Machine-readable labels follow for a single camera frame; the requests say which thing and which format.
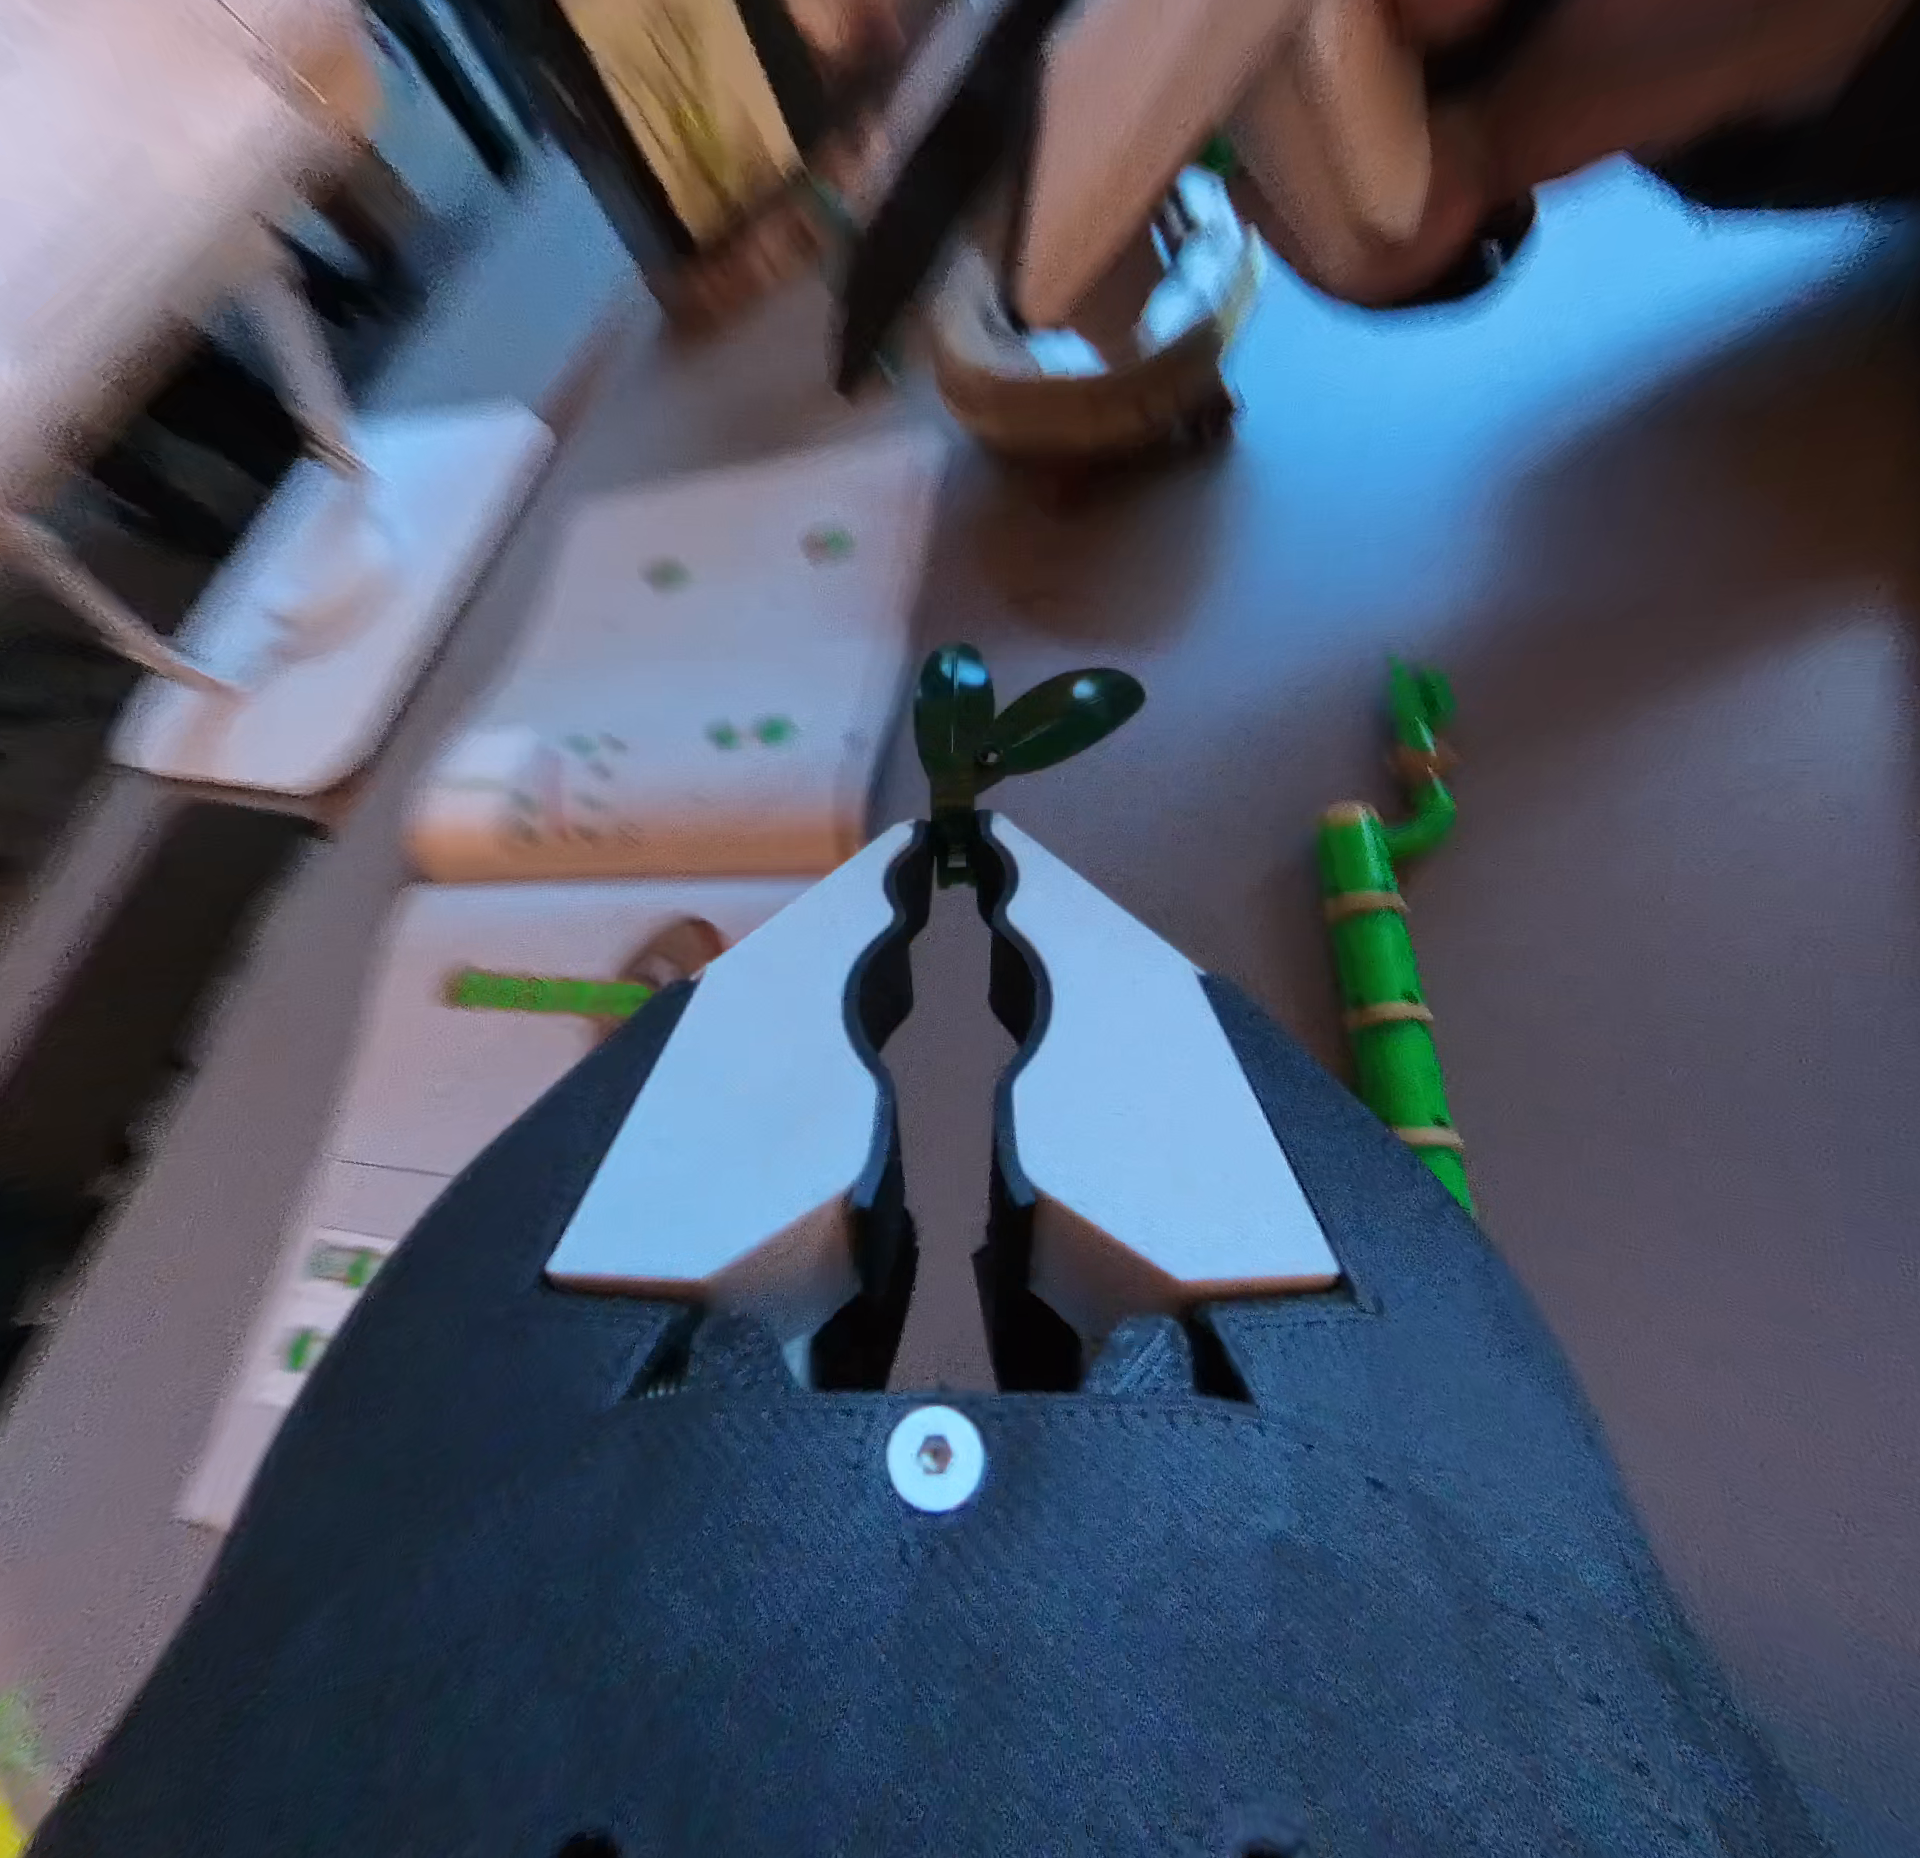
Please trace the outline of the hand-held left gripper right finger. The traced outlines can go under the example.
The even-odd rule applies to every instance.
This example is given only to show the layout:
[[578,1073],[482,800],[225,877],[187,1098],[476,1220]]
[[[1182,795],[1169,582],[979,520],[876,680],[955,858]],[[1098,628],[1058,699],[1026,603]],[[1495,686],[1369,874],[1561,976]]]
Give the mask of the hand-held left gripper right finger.
[[1012,1042],[973,1256],[995,1385],[1073,1392],[1133,1317],[1335,1292],[1200,966],[1002,814],[972,864]]

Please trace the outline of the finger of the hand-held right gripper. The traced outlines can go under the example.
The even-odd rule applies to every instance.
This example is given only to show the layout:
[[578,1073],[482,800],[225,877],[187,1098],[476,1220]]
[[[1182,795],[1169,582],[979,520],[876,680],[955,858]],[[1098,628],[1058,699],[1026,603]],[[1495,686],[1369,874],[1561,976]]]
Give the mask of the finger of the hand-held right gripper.
[[1043,47],[1073,0],[950,0],[881,120],[840,208],[834,390],[858,395],[938,278],[962,221],[1029,151]]
[[1067,324],[1308,0],[1071,0],[1047,35],[1010,310]]

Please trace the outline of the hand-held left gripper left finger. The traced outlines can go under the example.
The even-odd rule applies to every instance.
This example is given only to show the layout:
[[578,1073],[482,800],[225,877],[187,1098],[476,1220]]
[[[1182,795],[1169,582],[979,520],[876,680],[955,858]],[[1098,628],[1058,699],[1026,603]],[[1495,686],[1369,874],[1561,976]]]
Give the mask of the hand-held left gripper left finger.
[[886,1043],[932,908],[897,823],[713,959],[547,1259],[569,1292],[745,1315],[808,1388],[882,1392],[918,1269]]

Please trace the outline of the brown brick pot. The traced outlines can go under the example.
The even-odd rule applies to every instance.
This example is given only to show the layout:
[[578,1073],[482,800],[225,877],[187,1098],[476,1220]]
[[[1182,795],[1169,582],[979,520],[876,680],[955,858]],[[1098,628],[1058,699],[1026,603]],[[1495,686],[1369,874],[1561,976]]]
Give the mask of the brown brick pot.
[[1002,459],[1087,469],[1209,444],[1236,422],[1227,359],[1260,290],[1260,238],[1188,166],[1067,322],[1021,324],[987,254],[958,247],[926,322],[950,417]]

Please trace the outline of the short green brick bamboo stalk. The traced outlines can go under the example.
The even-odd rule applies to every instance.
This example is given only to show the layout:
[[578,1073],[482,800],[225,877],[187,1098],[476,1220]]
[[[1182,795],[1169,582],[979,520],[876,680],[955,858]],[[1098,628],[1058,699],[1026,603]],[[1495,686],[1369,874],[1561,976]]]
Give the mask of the short green brick bamboo stalk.
[[1320,916],[1343,1011],[1354,1091],[1449,1195],[1475,1198],[1464,1140],[1452,1112],[1433,1017],[1408,928],[1400,874],[1432,856],[1457,823],[1449,731],[1449,678],[1393,662],[1386,670],[1386,733],[1403,811],[1339,800],[1317,824]]

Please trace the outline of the dark green leaf piece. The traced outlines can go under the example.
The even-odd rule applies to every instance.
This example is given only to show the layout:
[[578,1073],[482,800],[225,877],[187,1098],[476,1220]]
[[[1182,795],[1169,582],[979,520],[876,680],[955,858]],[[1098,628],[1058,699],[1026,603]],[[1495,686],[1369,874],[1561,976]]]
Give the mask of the dark green leaf piece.
[[1134,719],[1143,704],[1143,683],[1130,673],[1081,668],[1062,670],[998,707],[978,647],[935,647],[923,663],[911,705],[935,883],[973,883],[978,805],[988,789],[1083,755]]

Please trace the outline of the grey desk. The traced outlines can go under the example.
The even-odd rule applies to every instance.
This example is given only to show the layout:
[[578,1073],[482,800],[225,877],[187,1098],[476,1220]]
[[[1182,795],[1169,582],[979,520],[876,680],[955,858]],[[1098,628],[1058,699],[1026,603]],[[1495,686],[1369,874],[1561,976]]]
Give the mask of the grey desk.
[[[323,1143],[415,779],[588,495],[903,412],[828,387],[812,278],[677,349],[613,311],[540,505],[207,1001],[157,1152],[5,1413],[5,1698],[57,1793],[218,1539],[172,1508]],[[1481,303],[1334,310],[1280,263],[1235,437],[1052,509],[955,454],[920,646],[1147,705],[1002,791],[1339,1055],[1317,811],[1383,789],[1390,656],[1457,694],[1414,877],[1478,1208],[1667,1574],[1836,1853],[1916,1853],[1916,240],[1541,194]]]

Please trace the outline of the person's right hand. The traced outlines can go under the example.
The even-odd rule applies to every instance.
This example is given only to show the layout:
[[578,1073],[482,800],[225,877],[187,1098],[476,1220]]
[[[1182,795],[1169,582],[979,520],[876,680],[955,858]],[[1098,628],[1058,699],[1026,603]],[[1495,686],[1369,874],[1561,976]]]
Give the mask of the person's right hand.
[[1740,124],[1815,117],[1853,88],[1918,92],[1918,0],[1384,0],[1426,62],[1426,213],[1403,244],[1349,259],[1248,173],[1236,213],[1310,287],[1363,310],[1481,293],[1532,231],[1538,193],[1609,160],[1657,157]]

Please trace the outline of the black bamboo toy set box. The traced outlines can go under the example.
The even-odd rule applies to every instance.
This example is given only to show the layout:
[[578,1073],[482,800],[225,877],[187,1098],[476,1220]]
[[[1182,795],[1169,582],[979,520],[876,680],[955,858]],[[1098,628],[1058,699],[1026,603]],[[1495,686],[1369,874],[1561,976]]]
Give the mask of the black bamboo toy set box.
[[670,330],[834,266],[978,0],[364,0],[496,176],[556,146]]

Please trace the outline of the open instruction booklet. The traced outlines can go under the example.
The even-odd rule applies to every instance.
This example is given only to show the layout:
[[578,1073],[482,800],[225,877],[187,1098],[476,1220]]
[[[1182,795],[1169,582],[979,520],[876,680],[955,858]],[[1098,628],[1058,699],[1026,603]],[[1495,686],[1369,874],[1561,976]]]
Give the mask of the open instruction booklet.
[[182,1521],[228,1533],[451,1177],[868,843],[948,454],[885,429],[572,513],[506,670],[409,800],[409,875]]

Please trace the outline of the white document stand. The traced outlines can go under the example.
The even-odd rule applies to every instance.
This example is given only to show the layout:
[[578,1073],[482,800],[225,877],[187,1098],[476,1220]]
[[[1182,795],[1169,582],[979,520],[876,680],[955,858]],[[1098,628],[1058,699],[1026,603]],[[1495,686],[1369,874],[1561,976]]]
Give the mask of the white document stand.
[[[141,670],[129,771],[308,799],[378,750],[537,481],[516,402],[361,416],[277,230],[371,146],[358,0],[5,0],[5,575]],[[294,467],[180,633],[42,520],[216,311],[264,349]]]

